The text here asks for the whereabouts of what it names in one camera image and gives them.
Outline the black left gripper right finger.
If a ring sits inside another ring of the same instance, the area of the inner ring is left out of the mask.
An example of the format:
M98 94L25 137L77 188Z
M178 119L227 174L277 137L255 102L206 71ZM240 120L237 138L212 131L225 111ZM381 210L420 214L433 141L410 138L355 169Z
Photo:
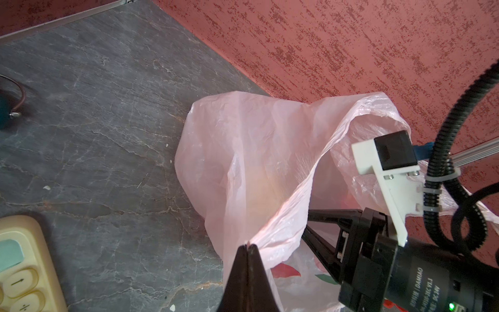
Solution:
M248 247L248 311L279 312L270 283L263 266L259 249L255 244Z

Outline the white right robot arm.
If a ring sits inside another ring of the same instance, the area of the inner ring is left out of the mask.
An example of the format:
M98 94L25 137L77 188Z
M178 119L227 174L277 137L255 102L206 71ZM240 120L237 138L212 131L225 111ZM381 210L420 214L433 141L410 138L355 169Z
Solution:
M413 239L401 247L383 213L310 210L308 220L339 226L335 246L310 226L302 239L340 285L339 302L353 311L380 311L387 300L406 311L498 310L498 269Z

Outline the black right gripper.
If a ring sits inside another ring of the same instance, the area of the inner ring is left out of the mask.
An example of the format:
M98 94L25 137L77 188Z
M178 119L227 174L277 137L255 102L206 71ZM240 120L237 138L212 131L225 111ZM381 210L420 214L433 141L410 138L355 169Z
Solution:
M349 224L346 243L345 231L334 225L326 229L335 234L335 246L310 225L301 238L334 282L341 283L342 304L352 311L380 311L396 249L389 236L395 233L391 217L369 208L309 210L308 221Z

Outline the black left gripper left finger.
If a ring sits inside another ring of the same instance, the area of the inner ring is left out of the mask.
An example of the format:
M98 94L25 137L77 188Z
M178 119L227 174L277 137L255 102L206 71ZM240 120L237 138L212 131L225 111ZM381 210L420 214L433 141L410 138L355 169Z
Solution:
M248 246L238 248L217 312L248 310Z

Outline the pink plastic bag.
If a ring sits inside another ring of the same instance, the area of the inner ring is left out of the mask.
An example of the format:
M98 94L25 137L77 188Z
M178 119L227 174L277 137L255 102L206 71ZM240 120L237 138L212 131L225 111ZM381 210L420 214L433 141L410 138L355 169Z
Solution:
M460 170L448 156L452 122L437 140L413 145L424 184L423 215L405 217L408 241L434 245L472 265L488 222L498 217L481 200L493 184L474 194L459 184ZM246 92L208 96L192 105L175 157L181 186L203 217L223 261L224 289L237 250L255 244L279 311L340 311L334 282L302 240L310 225L335 246L337 238L309 210L366 208L390 217L373 174L358 173L352 144L411 131L384 93L324 98L312 104ZM266 222L249 219L246 173L263 166L282 174L291 196Z

